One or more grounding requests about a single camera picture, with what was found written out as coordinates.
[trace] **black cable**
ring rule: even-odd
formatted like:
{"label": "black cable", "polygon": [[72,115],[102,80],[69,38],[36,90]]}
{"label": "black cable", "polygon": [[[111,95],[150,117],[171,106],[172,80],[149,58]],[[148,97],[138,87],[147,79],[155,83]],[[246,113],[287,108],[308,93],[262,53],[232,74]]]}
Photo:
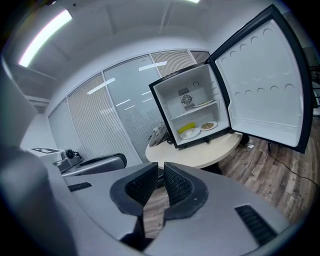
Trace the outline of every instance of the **black cable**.
{"label": "black cable", "polygon": [[271,156],[273,159],[277,160],[279,163],[281,163],[281,164],[283,164],[285,167],[287,167],[290,172],[292,172],[293,174],[297,175],[297,176],[300,177],[300,178],[307,179],[307,180],[311,181],[311,182],[316,186],[316,188],[317,188],[318,190],[320,190],[320,186],[319,186],[317,183],[315,183],[312,179],[307,178],[307,177],[304,177],[304,176],[300,176],[298,173],[296,173],[296,172],[294,172],[293,170],[291,170],[284,162],[276,159],[276,158],[271,154],[271,152],[270,152],[269,150],[268,150],[268,152],[269,152],[270,156]]}

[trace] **power cord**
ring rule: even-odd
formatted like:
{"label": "power cord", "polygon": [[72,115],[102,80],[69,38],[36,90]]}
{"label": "power cord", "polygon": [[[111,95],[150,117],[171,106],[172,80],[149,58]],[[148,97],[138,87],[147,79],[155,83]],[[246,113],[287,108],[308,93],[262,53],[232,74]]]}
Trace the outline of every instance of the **power cord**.
{"label": "power cord", "polygon": [[286,165],[286,163],[284,163],[284,162],[278,160],[277,158],[275,158],[275,157],[271,154],[271,144],[270,144],[270,142],[268,142],[268,152],[269,152],[269,155],[270,155],[273,159],[277,160],[279,163],[281,163],[281,164],[283,164],[285,167],[287,167],[290,172],[292,172],[293,174],[297,175],[297,176],[300,177],[300,178],[307,179],[307,180],[311,181],[311,182],[316,186],[316,188],[317,188],[318,190],[320,190],[320,186],[319,186],[317,183],[315,183],[312,179],[310,179],[310,178],[308,178],[308,177],[300,176],[298,173],[296,173],[296,172],[294,172],[293,170],[291,170],[291,169]]}

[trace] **black fridge frame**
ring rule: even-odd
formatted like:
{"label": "black fridge frame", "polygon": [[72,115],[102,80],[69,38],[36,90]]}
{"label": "black fridge frame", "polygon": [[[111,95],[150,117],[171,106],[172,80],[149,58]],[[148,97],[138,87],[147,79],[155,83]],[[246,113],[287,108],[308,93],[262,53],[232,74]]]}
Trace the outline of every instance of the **black fridge frame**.
{"label": "black fridge frame", "polygon": [[[313,116],[313,108],[312,108],[312,86],[311,86],[311,77],[308,71],[308,64],[307,64],[307,60],[306,57],[303,53],[302,47],[299,43],[299,40],[297,38],[297,36],[295,35],[295,33],[293,32],[292,28],[290,27],[290,25],[288,24],[288,22],[285,20],[285,18],[283,17],[283,15],[279,12],[279,10],[276,8],[275,5],[271,4],[269,7],[267,7],[266,9],[264,9],[262,12],[260,12],[256,17],[254,17],[253,19],[251,19],[248,23],[246,23],[241,29],[239,29],[236,33],[234,33],[227,41],[225,41],[213,54],[211,54],[211,56],[204,62],[200,62],[191,66],[188,66],[186,68],[183,68],[179,71],[176,71],[172,74],[169,74],[163,78],[160,78],[159,80],[151,83],[149,85],[150,90],[152,92],[153,98],[157,104],[157,107],[162,115],[162,118],[164,120],[164,123],[168,129],[168,132],[172,138],[173,144],[175,146],[175,148],[185,148],[191,144],[195,144],[199,141],[208,141],[209,139],[212,139],[213,137],[218,137],[222,134],[227,133],[228,131],[232,130],[232,126],[231,126],[231,121],[230,121],[230,116],[229,116],[229,112],[228,112],[228,106],[230,105],[230,98],[229,98],[229,94],[225,85],[225,82],[220,74],[220,71],[215,63],[215,60],[217,58],[219,58],[222,54],[224,54],[228,49],[230,49],[233,45],[235,45],[236,43],[238,43],[240,40],[242,40],[243,38],[245,38],[247,35],[249,35],[252,31],[256,30],[257,28],[259,28],[260,26],[262,26],[263,24],[265,24],[266,22],[270,21],[270,20],[274,20],[277,25],[280,27],[281,31],[283,32],[284,36],[286,37],[292,51],[294,54],[294,57],[296,59],[297,65],[298,65],[298,69],[300,72],[300,77],[301,77],[301,82],[302,82],[302,91],[303,91],[303,123],[302,123],[302,128],[301,128],[301,134],[300,134],[300,139],[298,142],[298,145],[296,147],[292,147],[292,146],[288,146],[273,140],[269,140],[263,137],[259,137],[256,135],[252,135],[252,134],[248,134],[248,133],[243,133],[241,131],[236,131],[235,132],[239,132],[242,134],[247,134],[262,140],[267,140],[269,142],[281,145],[283,147],[289,148],[289,149],[293,149],[295,151],[301,152],[301,153],[305,153],[306,148],[307,148],[307,144],[308,144],[308,140],[309,140],[309,136],[310,136],[310,132],[311,132],[311,126],[312,126],[312,116]],[[228,114],[228,120],[229,120],[229,127],[226,129],[223,129],[219,132],[210,134],[206,137],[202,137],[202,138],[198,138],[196,140],[184,143],[182,145],[177,145],[177,142],[174,138],[174,135],[172,133],[172,130],[169,126],[169,123],[166,119],[165,113],[160,105],[159,99],[156,95],[156,92],[154,90],[154,86],[167,80],[170,79],[176,75],[179,75],[185,71],[197,68],[199,66],[205,65],[205,64],[210,64],[213,73],[215,75],[215,78],[217,80],[217,83],[220,87],[223,99],[224,99],[224,103],[227,109],[227,114]]]}
{"label": "black fridge frame", "polygon": [[280,11],[271,4],[269,7],[264,9],[260,12],[255,18],[250,20],[247,24],[245,24],[241,29],[239,29],[235,34],[233,34],[226,42],[224,42],[209,58],[206,62],[211,65],[211,68],[214,72],[214,75],[217,79],[217,82],[220,86],[222,95],[224,97],[224,102],[227,105],[227,108],[230,104],[230,98],[227,92],[227,88],[225,82],[219,72],[219,69],[215,63],[216,59],[219,58],[222,54],[224,54],[227,50],[229,50],[232,46],[238,43],[240,40],[245,38],[249,35],[252,31],[256,30],[266,22],[274,20],[276,24],[280,27],[281,31],[283,32],[284,36],[286,37],[295,57],[295,60],[298,65],[298,69],[300,72],[301,83],[302,83],[302,91],[303,91],[303,123],[301,128],[300,139],[298,145],[295,147],[288,146],[273,140],[269,140],[263,137],[259,137],[256,135],[244,133],[262,140],[267,140],[272,143],[279,144],[283,147],[293,149],[295,151],[305,153],[306,147],[308,144],[311,126],[312,126],[312,116],[313,116],[313,109],[312,109],[312,86],[311,86],[311,77],[308,71],[308,64],[306,57],[303,53],[303,49],[298,41],[296,34],[293,32],[292,28],[285,20],[283,15]]}

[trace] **wooden floor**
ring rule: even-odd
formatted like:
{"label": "wooden floor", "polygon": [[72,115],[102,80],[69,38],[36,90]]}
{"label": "wooden floor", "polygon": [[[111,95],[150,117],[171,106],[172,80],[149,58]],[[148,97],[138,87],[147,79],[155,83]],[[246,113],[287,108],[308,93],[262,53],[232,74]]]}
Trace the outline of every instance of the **wooden floor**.
{"label": "wooden floor", "polygon": [[[310,209],[316,186],[291,173],[268,154],[268,143],[253,139],[253,148],[239,145],[219,162],[223,175],[248,187],[278,208],[290,222],[303,218]],[[320,119],[314,118],[305,154],[271,144],[271,154],[292,171],[320,184]],[[154,191],[144,207],[146,237],[155,238],[163,226],[164,210],[169,199],[164,187]]]}

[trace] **mini fridge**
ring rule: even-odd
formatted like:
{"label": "mini fridge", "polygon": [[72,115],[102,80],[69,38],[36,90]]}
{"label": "mini fridge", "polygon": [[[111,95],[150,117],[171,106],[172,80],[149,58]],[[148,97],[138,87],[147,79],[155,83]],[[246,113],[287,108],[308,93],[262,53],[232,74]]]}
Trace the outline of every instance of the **mini fridge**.
{"label": "mini fridge", "polygon": [[[312,124],[310,75],[296,35],[274,5],[206,61],[149,87],[176,148],[240,132],[306,150]],[[198,128],[215,125],[182,139],[179,129],[191,122]]]}

